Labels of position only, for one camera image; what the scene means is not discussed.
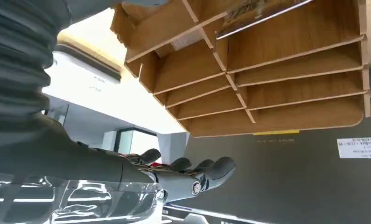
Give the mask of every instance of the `wooden shelf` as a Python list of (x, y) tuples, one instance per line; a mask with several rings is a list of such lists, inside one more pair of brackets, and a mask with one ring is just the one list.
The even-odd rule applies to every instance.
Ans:
[(204, 41), (192, 44), (161, 60), (163, 65), (157, 74), (154, 94), (224, 74)]
[(258, 85), (354, 71), (362, 68), (358, 43), (351, 43), (288, 61), (239, 72), (236, 74), (236, 85)]
[(244, 87), (248, 91), (248, 109), (301, 104), (330, 98), (363, 95), (362, 71), (329, 76), (288, 80)]
[(231, 89), (222, 90), (177, 107), (178, 113), (175, 114), (175, 117), (178, 120), (244, 109), (242, 104), (237, 100), (236, 94)]
[(189, 131), (193, 137), (212, 137), (354, 126), (363, 119), (361, 100), (356, 96), (265, 109), (256, 124), (244, 111), (216, 114), (191, 119)]
[(230, 36), (228, 70), (239, 72), (360, 40), (352, 1), (314, 0)]
[(224, 76), (219, 76), (192, 84), (167, 93), (166, 107), (172, 107), (185, 102), (198, 99), (209, 94), (228, 89), (231, 86)]
[(116, 7), (112, 30), (128, 48), (125, 66), (195, 137), (371, 115), (365, 0), (313, 0), (217, 41), (238, 12), (259, 13), (244, 0)]

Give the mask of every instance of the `yellow label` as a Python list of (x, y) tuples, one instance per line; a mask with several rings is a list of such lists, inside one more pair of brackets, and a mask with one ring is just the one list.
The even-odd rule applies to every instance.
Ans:
[(260, 132), (253, 135), (273, 135), (273, 134), (299, 134), (299, 130), (277, 131), (277, 132)]

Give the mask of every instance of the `dark gray wall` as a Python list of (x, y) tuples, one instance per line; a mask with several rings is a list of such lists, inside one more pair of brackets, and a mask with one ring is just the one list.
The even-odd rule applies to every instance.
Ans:
[(371, 137), (371, 118), (295, 135), (192, 138), (185, 154), (194, 164), (232, 156), (238, 170), (177, 204), (275, 224), (371, 224), (371, 159), (340, 159), (336, 146), (362, 136)]

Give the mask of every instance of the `white label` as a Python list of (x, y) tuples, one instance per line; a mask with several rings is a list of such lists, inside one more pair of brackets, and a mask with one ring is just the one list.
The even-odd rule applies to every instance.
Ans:
[(371, 159), (371, 138), (337, 139), (339, 157)]

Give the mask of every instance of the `robotic arm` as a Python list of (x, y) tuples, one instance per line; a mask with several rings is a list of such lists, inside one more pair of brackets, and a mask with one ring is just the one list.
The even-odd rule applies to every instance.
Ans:
[[(24, 183), (30, 174), (61, 180), (158, 182), (165, 202), (171, 202), (218, 187), (235, 170), (228, 157), (180, 172), (145, 166), (71, 141), (60, 123), (40, 113), (49, 107), (41, 89), (50, 83), (44, 69), (53, 63), (58, 33), (120, 2), (0, 0), (0, 174), (11, 175), (11, 184)], [(130, 2), (149, 6), (166, 0)], [(7, 195), (11, 193), (4, 194), (3, 202), (8, 204)], [(0, 205), (0, 213), (8, 209), (6, 203)]]

